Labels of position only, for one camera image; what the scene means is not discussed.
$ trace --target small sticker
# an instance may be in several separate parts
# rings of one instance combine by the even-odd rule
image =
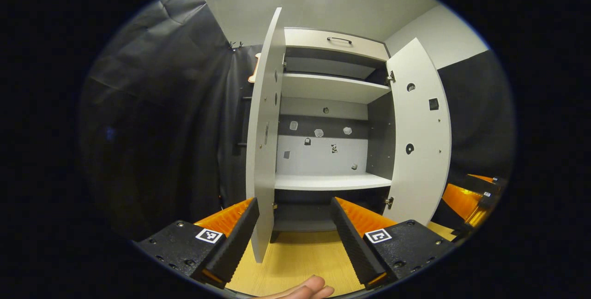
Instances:
[[[222,237],[222,234],[218,231],[203,229],[195,238],[215,244]]]
[[[373,244],[392,239],[392,236],[384,229],[367,232],[365,235]]]

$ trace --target ceiling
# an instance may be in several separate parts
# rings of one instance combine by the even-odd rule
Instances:
[[[228,40],[262,44],[276,7],[285,26],[333,30],[385,41],[437,0],[206,0]]]

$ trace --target metal handle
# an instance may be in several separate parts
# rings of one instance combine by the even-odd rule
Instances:
[[[349,44],[353,44],[353,42],[352,42],[352,41],[346,40],[346,39],[344,39],[344,38],[338,38],[338,37],[327,37],[327,38],[326,38],[326,40],[327,40],[327,41],[329,41],[329,40],[341,40],[341,41],[348,41],[348,42],[349,42]]]

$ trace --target wooden floor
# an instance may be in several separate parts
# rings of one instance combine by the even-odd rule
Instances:
[[[447,240],[455,238],[452,230],[441,225],[427,227]],[[263,263],[255,262],[249,243],[226,288],[259,297],[297,286],[312,275],[323,277],[334,288],[333,296],[364,288],[336,231],[282,232],[268,245]]]

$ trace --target open cabinet door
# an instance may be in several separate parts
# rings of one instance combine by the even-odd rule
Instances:
[[[246,190],[247,198],[256,197],[259,205],[260,216],[251,237],[257,263],[265,256],[274,221],[275,154],[285,55],[280,13],[279,7],[262,45],[248,120]]]
[[[396,150],[384,216],[422,225],[433,213],[446,186],[452,155],[452,128],[441,79],[418,39],[387,62],[393,72],[392,97],[396,120]]]

